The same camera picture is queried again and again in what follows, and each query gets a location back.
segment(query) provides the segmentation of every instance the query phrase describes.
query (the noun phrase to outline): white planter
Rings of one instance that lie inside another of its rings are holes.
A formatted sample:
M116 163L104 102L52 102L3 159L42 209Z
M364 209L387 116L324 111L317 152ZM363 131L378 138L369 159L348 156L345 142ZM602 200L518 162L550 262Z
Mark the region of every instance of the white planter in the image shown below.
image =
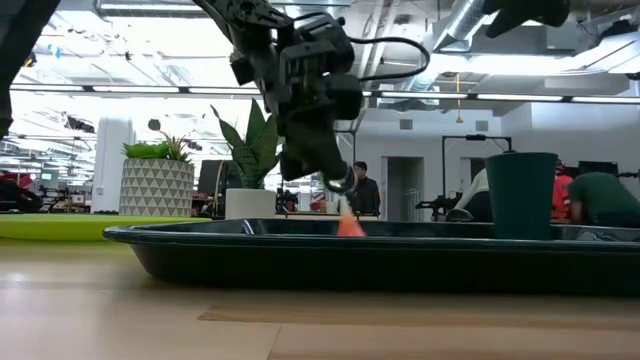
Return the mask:
M194 167L164 159L126 159L120 215L191 216Z
M263 189L227 189L225 219L269 219L276 213L276 193Z

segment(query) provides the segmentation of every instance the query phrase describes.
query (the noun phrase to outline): person in red shirt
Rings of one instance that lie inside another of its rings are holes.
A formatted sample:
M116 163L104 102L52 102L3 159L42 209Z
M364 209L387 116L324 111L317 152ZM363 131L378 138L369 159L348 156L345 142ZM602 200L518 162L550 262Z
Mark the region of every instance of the person in red shirt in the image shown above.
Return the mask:
M569 221L569 184L573 178L564 173L564 164L556 162L556 179L553 183L553 208L551 219L557 222Z

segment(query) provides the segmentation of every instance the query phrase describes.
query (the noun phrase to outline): person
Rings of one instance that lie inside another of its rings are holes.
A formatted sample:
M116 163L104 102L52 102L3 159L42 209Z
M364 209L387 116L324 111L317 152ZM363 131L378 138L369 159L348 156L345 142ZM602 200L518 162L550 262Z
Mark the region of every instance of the person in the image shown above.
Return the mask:
M569 184L569 214L574 224L640 227L640 203L614 175L592 172Z
M348 196L353 212L360 214L379 215L380 193L375 180L367 177L367 163L357 161L353 170L358 178L358 184L353 193Z
M476 174L471 185L462 193L462 197L454 209L467 210L475 222L493 222L486 168Z
M562 160L556 160L556 178L553 182L551 219L554 222L569 221L569 184L573 178L564 172Z

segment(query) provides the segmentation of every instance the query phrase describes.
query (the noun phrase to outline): black tray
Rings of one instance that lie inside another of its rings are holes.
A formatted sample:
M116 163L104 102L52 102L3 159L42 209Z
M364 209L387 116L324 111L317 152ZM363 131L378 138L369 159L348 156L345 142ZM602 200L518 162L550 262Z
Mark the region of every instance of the black tray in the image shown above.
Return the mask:
M108 228L154 277L219 287L640 295L638 230L554 226L495 240L490 224L225 220ZM587 238L594 241L576 240Z

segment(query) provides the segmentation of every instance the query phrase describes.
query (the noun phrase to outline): person in green shirt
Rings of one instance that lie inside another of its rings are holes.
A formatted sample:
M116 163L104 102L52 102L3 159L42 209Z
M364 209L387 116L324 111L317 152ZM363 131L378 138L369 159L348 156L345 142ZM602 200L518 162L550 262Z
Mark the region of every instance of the person in green shirt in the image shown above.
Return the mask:
M640 202L611 174L578 176L569 185L569 201L574 224L640 227Z

